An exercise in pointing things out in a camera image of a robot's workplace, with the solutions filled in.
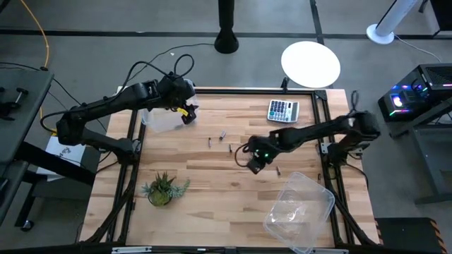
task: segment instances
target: potted succulent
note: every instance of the potted succulent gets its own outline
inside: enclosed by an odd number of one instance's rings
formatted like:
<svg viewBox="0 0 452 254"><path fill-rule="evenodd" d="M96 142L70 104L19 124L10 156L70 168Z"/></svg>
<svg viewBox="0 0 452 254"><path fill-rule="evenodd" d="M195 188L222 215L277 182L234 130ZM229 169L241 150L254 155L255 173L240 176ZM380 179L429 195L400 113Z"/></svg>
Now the potted succulent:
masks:
<svg viewBox="0 0 452 254"><path fill-rule="evenodd" d="M162 177L157 173L155 181L150 185L145 183L141 188L143 193L148 196L149 202L156 207L160 207L168 204L173 198L182 197L190 185L190 180L187 179L184 186L173 186L172 182L175 179L176 178L173 177L168 180L167 172L163 173Z"/></svg>

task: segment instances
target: black pole base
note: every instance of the black pole base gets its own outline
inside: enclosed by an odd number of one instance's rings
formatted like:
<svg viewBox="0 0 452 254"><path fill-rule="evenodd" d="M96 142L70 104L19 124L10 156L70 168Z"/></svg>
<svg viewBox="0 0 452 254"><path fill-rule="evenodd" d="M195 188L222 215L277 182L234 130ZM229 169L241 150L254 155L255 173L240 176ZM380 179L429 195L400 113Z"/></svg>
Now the black pole base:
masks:
<svg viewBox="0 0 452 254"><path fill-rule="evenodd" d="M239 49L239 40L235 37L232 30L220 30L215 40L215 49L221 54L231 54Z"/></svg>

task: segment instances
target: desk leg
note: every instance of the desk leg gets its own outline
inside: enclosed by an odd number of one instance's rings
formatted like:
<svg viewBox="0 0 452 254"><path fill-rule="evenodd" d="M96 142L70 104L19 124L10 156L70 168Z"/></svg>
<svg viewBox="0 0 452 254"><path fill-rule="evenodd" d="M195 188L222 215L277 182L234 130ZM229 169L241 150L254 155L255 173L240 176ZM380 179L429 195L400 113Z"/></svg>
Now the desk leg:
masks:
<svg viewBox="0 0 452 254"><path fill-rule="evenodd" d="M23 181L31 183L31 188L28 191L27 198L20 209L19 215L17 216L16 223L14 226L21 227L22 231L29 231L33 227L33 222L28 220L28 215L30 214L31 207L35 202L35 196L33 196L33 191L35 190L36 183L38 181L45 181L46 176L36 174L35 172L26 171L23 175Z"/></svg>
<svg viewBox="0 0 452 254"><path fill-rule="evenodd" d="M60 176L86 183L89 186L93 185L96 177L95 173L67 162L60 157L49 154L48 152L45 152L44 150L41 150L40 148L27 142L22 142L22 144L20 144L20 147L16 153L16 159L48 169Z"/></svg>

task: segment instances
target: black stand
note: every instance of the black stand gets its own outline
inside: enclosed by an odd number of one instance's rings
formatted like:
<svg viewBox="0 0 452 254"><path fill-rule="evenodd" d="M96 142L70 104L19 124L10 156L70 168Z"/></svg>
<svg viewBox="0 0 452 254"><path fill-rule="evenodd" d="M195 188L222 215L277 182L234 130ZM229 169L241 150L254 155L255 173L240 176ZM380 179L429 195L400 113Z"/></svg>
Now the black stand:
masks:
<svg viewBox="0 0 452 254"><path fill-rule="evenodd" d="M60 176L68 177L81 183L86 183L89 186L93 185L96 177L95 173L67 162L60 157L49 154L48 152L45 152L44 150L41 150L40 148L25 141L20 144L15 158L53 171Z"/></svg>
<svg viewBox="0 0 452 254"><path fill-rule="evenodd" d="M222 54L234 53L239 48L239 41L232 31L232 27L234 27L234 0L218 0L218 15L220 33L215 40L215 49Z"/></svg>

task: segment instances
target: black table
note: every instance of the black table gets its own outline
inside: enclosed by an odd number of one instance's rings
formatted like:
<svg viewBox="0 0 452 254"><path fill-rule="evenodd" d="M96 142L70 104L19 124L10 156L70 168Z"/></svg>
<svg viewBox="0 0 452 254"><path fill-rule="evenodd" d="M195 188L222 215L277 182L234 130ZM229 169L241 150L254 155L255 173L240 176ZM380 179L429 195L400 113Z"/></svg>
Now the black table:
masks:
<svg viewBox="0 0 452 254"><path fill-rule="evenodd" d="M44 98L50 89L53 74L46 71L25 71L16 69L0 70L0 102L14 102L19 95L16 88L28 91L20 100L20 108L13 109L10 117L14 121L0 119L0 180L6 183L0 192L0 224L13 201L22 181L32 184L24 206L16 220L16 226L23 226L32 207L35 184L46 180L46 176L28 171L28 165L34 164L53 171L61 176L92 185L95 173L78 167L64 159L49 154L24 141Z"/></svg>

